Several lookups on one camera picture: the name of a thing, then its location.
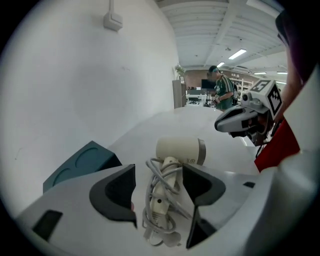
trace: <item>white wall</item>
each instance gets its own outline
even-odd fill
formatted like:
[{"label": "white wall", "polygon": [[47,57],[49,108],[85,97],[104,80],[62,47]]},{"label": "white wall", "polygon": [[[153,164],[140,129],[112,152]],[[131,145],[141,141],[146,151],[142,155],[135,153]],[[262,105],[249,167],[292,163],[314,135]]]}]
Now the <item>white wall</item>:
[{"label": "white wall", "polygon": [[174,32],[153,0],[116,0],[124,27],[103,27],[108,0],[45,1],[1,64],[1,193],[16,216],[91,140],[108,147],[173,109]]}]

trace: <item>green striped shirt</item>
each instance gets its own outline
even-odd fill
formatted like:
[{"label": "green striped shirt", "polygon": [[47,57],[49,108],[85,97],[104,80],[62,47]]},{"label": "green striped shirt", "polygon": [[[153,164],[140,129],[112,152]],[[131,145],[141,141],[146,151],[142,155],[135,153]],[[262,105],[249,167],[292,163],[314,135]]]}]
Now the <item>green striped shirt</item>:
[{"label": "green striped shirt", "polygon": [[[218,79],[215,82],[215,93],[219,95],[219,97],[225,95],[226,93],[233,93],[234,92],[234,85],[231,82],[231,80],[226,77],[225,75],[222,75],[220,79]],[[216,108],[218,110],[227,110],[231,108],[232,105],[232,97],[221,100],[219,104],[216,105]]]}]

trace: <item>wall outlet box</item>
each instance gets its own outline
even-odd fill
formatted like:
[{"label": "wall outlet box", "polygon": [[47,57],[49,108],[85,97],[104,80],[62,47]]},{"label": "wall outlet box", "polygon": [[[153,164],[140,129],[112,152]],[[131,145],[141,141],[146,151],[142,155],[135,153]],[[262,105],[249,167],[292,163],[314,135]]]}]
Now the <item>wall outlet box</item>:
[{"label": "wall outlet box", "polygon": [[116,14],[114,12],[108,12],[103,17],[103,26],[106,29],[119,31],[123,27],[123,19],[119,14]]}]

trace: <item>man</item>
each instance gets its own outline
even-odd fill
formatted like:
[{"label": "man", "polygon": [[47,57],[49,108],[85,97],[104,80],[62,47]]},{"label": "man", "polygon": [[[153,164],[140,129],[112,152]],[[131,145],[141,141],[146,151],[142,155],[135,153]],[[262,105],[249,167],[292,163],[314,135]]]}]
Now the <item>man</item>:
[{"label": "man", "polygon": [[217,66],[211,66],[206,75],[209,81],[215,81],[213,100],[216,103],[216,109],[224,112],[233,107],[234,85],[231,80],[222,74]]}]

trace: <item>power cord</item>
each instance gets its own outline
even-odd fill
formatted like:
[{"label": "power cord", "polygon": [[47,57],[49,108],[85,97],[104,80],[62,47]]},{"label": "power cord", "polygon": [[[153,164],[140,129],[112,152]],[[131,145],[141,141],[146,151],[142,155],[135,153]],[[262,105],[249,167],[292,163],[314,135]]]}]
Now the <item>power cord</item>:
[{"label": "power cord", "polygon": [[[145,193],[145,208],[143,209],[142,213],[142,220],[146,224],[146,228],[149,229],[149,231],[157,232],[160,234],[161,237],[165,237],[165,235],[169,235],[175,232],[176,230],[176,222],[173,220],[173,218],[167,213],[164,216],[160,216],[163,214],[158,214],[152,211],[150,207],[150,201],[152,198],[166,201],[169,203],[169,211],[174,211],[185,217],[186,219],[192,219],[192,216],[181,206],[181,204],[173,197],[174,195],[179,194],[179,190],[175,189],[174,187],[171,187],[168,182],[164,179],[165,177],[178,173],[182,171],[182,164],[180,162],[170,162],[168,164],[163,165],[161,168],[159,168],[154,162],[163,163],[163,160],[157,159],[157,158],[151,158],[148,161],[145,162],[146,166],[153,172],[152,177],[149,180],[149,183],[147,185],[146,193]],[[174,168],[165,174],[163,174],[163,170],[170,166],[178,166],[177,168]],[[159,195],[156,193],[153,193],[155,186],[158,183],[161,183],[164,191],[164,195]],[[167,228],[158,226],[159,218],[165,217],[165,219],[170,223],[171,227],[167,225]],[[153,246],[159,246],[163,243],[161,241],[158,244],[153,244]]]}]

